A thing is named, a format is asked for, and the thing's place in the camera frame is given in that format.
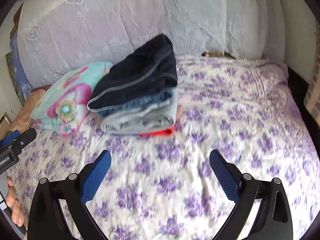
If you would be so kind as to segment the left hand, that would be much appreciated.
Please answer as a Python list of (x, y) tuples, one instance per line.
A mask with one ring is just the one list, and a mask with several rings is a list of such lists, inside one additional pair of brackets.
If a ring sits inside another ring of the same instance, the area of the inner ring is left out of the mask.
[(25, 221), (24, 211), (21, 207), (20, 201), (16, 196), (16, 189), (10, 177), (7, 177), (7, 184), (9, 188), (8, 194), (6, 196), (6, 204), (12, 210), (12, 222), (16, 224), (18, 227), (21, 227), (24, 225)]

